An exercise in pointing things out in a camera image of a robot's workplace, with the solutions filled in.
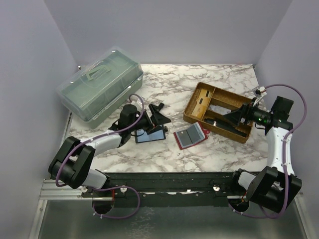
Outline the aluminium extrusion rail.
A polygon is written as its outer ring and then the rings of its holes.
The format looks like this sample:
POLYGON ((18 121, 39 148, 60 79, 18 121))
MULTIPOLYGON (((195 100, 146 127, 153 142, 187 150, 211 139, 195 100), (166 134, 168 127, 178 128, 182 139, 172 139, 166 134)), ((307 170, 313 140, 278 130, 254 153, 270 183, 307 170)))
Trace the aluminium extrusion rail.
POLYGON ((40 200, 94 200, 111 201, 112 197, 82 196, 81 189, 72 189, 69 186, 57 187, 54 180, 44 180, 40 190, 40 200))

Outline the black T-shaped tool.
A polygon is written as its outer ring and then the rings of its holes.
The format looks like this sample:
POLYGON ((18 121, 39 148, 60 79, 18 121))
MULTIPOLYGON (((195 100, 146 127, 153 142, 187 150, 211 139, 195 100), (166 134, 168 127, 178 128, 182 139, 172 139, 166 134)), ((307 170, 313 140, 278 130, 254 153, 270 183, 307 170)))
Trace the black T-shaped tool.
POLYGON ((163 107, 164 107, 164 103, 160 103, 160 104, 158 105, 158 110, 160 111, 163 107))

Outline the black pen tool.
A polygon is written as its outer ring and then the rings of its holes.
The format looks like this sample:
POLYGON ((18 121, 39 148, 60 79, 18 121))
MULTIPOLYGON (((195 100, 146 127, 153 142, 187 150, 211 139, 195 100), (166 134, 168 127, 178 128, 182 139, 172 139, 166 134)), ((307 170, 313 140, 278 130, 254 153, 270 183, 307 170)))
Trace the black pen tool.
POLYGON ((234 134, 237 134, 239 136, 242 136, 242 137, 246 137, 247 134, 244 133, 244 132, 241 132, 239 130, 237 130, 233 125, 231 125, 230 123, 227 123, 225 121, 222 121, 220 119, 210 119, 210 118, 205 118, 204 121, 208 124, 211 124, 213 126, 216 126, 218 128, 221 128, 221 129, 224 129, 228 132, 231 132, 231 133, 234 133, 234 134))

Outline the black leather card holder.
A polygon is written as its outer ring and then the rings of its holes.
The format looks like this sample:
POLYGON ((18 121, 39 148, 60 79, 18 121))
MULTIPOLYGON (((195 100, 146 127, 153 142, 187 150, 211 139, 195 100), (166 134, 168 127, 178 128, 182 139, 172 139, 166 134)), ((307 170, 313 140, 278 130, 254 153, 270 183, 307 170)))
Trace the black leather card holder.
POLYGON ((159 125, 159 130, 150 134, 147 134, 143 129, 139 129, 134 132, 135 142, 145 143, 145 142, 165 140, 166 132, 167 132, 167 127, 164 125, 159 125))

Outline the red leather card holder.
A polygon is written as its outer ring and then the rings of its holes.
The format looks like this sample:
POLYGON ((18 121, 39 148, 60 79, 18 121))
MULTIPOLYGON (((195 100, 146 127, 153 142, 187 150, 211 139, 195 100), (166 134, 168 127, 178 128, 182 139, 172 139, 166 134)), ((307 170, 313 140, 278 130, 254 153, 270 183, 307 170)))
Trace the red leather card holder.
POLYGON ((184 150, 208 139, 206 130, 200 122, 196 122, 187 129, 173 133, 180 150, 184 150))

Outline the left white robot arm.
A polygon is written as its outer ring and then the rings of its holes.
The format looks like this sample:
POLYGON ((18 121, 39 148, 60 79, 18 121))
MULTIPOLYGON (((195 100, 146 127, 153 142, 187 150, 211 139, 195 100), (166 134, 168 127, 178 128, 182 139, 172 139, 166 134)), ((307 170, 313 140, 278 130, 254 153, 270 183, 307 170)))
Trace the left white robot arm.
POLYGON ((91 169, 93 158, 123 146, 131 136, 137 136, 138 130, 146 134, 164 131, 164 125, 171 120, 160 113, 163 107, 163 103, 158 106, 150 104, 152 115, 148 116, 146 110, 138 110, 135 105, 127 104, 119 119, 105 133, 89 139, 66 138, 49 165, 49 174, 56 182, 63 182, 61 187, 66 185, 77 189, 85 186, 93 188, 100 197, 107 196, 111 189, 108 176, 91 169))

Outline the green plastic storage box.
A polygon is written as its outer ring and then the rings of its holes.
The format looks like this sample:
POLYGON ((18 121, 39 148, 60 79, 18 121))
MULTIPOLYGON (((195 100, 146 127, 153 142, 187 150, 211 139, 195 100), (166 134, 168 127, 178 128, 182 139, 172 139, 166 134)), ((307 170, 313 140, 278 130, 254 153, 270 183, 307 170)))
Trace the green plastic storage box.
POLYGON ((84 125, 96 128, 143 84, 138 61, 111 48, 58 86, 62 104, 84 125))

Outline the tan card in tray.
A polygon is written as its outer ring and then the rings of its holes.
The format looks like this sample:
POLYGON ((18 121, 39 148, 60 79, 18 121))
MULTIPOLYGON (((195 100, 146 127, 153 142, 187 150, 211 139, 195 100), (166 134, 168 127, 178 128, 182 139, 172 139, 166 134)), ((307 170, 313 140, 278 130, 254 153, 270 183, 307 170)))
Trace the tan card in tray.
POLYGON ((207 110, 207 107, 209 106, 213 93, 214 90, 211 91, 207 89, 201 89, 200 94, 196 100, 195 108, 191 114, 193 117, 202 119, 207 110))

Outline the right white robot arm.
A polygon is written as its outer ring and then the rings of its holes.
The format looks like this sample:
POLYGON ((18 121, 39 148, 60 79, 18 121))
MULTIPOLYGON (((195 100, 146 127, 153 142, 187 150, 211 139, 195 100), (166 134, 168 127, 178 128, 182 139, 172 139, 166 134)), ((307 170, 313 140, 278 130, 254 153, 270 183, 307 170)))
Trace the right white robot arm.
POLYGON ((300 191, 302 181, 295 176, 291 165, 290 143, 293 124, 288 121, 293 101, 278 96, 270 110, 264 111, 255 104, 256 99, 232 110, 224 117, 238 126, 241 120, 254 122, 265 128, 268 144, 267 166, 258 174, 239 169, 229 183, 235 195, 247 192, 247 200, 280 213, 286 209, 300 191))

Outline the woven bamboo organizer tray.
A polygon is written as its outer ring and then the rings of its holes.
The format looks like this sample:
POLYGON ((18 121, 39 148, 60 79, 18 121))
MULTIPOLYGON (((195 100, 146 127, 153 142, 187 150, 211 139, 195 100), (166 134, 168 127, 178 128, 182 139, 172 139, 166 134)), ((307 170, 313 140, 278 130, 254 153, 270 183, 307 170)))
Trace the woven bamboo organizer tray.
POLYGON ((253 124, 233 125, 224 116, 240 108, 251 99, 236 93, 199 82, 184 110, 183 120, 188 123, 199 122, 204 129, 239 143, 246 143, 253 124))

